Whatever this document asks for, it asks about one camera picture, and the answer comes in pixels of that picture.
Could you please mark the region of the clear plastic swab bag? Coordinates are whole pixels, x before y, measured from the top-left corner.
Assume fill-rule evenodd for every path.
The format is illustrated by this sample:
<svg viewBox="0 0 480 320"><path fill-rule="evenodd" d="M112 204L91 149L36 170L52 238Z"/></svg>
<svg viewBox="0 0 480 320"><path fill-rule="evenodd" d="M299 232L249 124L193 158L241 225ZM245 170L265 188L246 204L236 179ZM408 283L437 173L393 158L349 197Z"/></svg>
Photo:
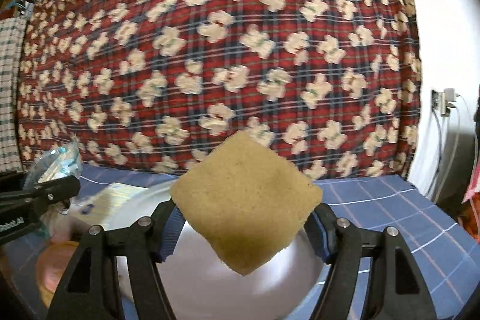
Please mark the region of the clear plastic swab bag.
<svg viewBox="0 0 480 320"><path fill-rule="evenodd" d="M77 143L72 141L42 154L28 169L23 189L72 175L79 179L81 171L80 152Z"/></svg>

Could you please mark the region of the tan square sponge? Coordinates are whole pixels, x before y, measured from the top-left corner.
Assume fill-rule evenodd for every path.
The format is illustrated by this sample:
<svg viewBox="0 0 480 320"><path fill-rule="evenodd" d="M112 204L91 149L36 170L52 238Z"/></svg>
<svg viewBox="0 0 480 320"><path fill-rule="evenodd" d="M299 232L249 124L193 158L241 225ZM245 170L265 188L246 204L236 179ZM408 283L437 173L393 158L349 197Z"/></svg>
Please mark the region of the tan square sponge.
<svg viewBox="0 0 480 320"><path fill-rule="evenodd" d="M288 247L322 199L294 163L244 131L183 174L170 195L219 259L241 275Z"/></svg>

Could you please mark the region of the pink gold tin lid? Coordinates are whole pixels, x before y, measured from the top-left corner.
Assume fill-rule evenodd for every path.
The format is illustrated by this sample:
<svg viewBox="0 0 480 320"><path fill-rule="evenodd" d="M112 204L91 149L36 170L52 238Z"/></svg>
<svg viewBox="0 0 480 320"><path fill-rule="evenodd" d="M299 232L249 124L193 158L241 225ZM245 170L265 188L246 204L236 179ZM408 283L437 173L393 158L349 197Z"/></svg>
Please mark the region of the pink gold tin lid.
<svg viewBox="0 0 480 320"><path fill-rule="evenodd" d="M36 283L45 307L50 307L55 290L77 247L78 243L74 241L50 244L38 257Z"/></svg>

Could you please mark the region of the blue plaid tablecloth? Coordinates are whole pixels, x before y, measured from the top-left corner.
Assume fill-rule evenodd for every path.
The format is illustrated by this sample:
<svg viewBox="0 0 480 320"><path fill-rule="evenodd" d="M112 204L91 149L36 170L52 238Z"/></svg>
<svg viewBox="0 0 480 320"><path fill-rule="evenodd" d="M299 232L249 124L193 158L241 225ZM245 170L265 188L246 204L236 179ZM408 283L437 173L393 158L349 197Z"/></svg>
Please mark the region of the blue plaid tablecloth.
<svg viewBox="0 0 480 320"><path fill-rule="evenodd" d="M85 167L80 196L90 197L113 183L140 188L176 179L175 175L153 175ZM439 207L422 196L413 184L397 175L378 178L325 179L317 181L324 200L337 216L359 227L382 231L399 229L421 269L439 319L458 319L479 285L479 244ZM47 308L35 279L35 263L47 247L45 230L32 232L1 248L13 288L34 319L45 319ZM363 308L368 262L360 263L357 290L349 319L357 319ZM325 283L321 271L312 298L304 301L288 319L308 319Z"/></svg>

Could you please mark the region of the white tissue pack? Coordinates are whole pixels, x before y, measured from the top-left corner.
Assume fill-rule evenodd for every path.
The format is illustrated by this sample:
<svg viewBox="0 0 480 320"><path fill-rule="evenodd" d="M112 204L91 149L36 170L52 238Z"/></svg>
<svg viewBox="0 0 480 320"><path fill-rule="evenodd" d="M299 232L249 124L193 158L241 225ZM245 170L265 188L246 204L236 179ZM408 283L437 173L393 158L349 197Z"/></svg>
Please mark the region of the white tissue pack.
<svg viewBox="0 0 480 320"><path fill-rule="evenodd" d="M110 222L120 207L146 188L113 183L94 196L72 202L68 216L88 226L100 225L109 230Z"/></svg>

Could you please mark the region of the green white checked cloth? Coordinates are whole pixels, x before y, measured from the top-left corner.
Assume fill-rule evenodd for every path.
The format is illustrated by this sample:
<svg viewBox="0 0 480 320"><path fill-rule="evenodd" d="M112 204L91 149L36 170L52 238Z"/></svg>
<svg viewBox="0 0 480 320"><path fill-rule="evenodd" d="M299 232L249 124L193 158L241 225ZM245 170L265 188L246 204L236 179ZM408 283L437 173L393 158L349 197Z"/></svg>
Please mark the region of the green white checked cloth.
<svg viewBox="0 0 480 320"><path fill-rule="evenodd" d="M1 21L1 173L22 171L16 135L16 95L26 20Z"/></svg>

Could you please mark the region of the red plaid bear blanket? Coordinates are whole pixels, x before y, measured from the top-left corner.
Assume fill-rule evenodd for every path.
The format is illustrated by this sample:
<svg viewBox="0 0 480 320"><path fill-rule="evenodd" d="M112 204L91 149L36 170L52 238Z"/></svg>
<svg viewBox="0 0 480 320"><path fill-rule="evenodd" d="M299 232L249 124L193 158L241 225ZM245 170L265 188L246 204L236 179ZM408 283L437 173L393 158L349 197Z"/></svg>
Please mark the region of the red plaid bear blanket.
<svg viewBox="0 0 480 320"><path fill-rule="evenodd" d="M406 177L422 64L414 0L41 0L19 61L24 166L181 175L235 132L312 179Z"/></svg>

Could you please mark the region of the white charger plug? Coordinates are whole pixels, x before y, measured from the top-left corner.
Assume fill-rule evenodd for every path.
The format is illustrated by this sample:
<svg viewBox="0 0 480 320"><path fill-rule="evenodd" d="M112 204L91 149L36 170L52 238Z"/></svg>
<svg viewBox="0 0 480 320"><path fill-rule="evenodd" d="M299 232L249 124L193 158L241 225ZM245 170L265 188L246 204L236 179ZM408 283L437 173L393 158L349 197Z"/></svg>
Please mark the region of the white charger plug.
<svg viewBox="0 0 480 320"><path fill-rule="evenodd" d="M449 117L451 109L455 107L456 92L453 88L445 88L441 94L440 114L442 117Z"/></svg>

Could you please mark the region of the grey appliance by wall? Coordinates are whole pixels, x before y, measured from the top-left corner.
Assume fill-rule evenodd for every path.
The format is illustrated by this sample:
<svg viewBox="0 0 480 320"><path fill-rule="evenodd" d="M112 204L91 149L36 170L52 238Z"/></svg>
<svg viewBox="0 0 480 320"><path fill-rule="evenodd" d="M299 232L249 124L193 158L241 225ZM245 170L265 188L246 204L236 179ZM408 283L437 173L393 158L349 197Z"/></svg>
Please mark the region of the grey appliance by wall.
<svg viewBox="0 0 480 320"><path fill-rule="evenodd" d="M470 182L474 146L471 130L461 129L448 134L433 202L454 220L464 209L461 202Z"/></svg>

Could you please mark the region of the wall power outlet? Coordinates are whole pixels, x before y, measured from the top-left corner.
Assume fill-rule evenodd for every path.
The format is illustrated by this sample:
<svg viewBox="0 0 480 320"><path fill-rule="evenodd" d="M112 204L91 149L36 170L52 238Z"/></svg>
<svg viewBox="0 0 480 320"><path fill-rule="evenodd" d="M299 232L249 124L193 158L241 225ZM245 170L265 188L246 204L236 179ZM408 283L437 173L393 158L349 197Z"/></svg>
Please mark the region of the wall power outlet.
<svg viewBox="0 0 480 320"><path fill-rule="evenodd" d="M442 105L442 93L436 90L432 90L430 94L430 107L433 112L440 113Z"/></svg>

